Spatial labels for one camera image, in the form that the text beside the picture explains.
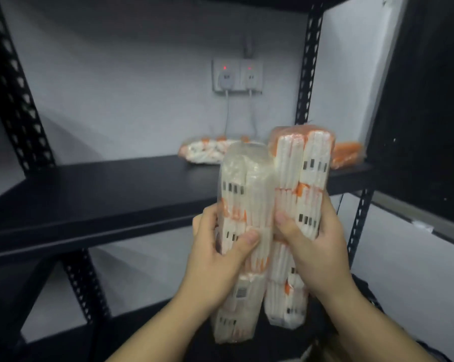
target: shelving unit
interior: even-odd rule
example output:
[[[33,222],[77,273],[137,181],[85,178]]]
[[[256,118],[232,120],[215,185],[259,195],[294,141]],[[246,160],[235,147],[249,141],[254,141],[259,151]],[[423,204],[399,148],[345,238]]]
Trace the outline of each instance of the shelving unit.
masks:
[[[346,0],[218,1],[307,13],[295,116],[296,124],[306,123],[323,13]],[[13,303],[12,307],[22,305],[16,307],[19,310],[11,322],[14,327],[0,323],[0,360],[28,358],[28,353],[29,358],[39,358],[25,345],[20,329],[57,259],[63,263],[87,325],[35,345],[46,353],[42,360],[47,356],[55,358],[53,347],[48,345],[61,345],[65,340],[78,343],[76,360],[103,360],[111,352],[108,348],[115,346],[111,338],[126,339],[139,322],[148,320],[161,305],[112,319],[88,248],[189,226],[195,214],[216,201],[218,167],[191,165],[176,156],[56,166],[1,8],[0,118],[26,175],[23,182],[0,196],[0,265],[41,259],[21,291],[22,302]],[[360,191],[348,240],[351,263],[371,202],[374,175],[373,166],[367,163],[330,172],[331,195]],[[1,305],[0,320],[7,320],[11,312]],[[313,314],[322,315],[322,310],[314,310]],[[302,344],[316,332],[300,328],[292,334],[271,327],[263,316],[260,325],[263,332],[253,343],[284,338]],[[116,330],[122,328],[124,333],[119,335]],[[205,332],[206,328],[201,333],[211,335],[210,331]],[[291,352],[297,352],[294,346]],[[281,354],[279,358],[293,357]]]

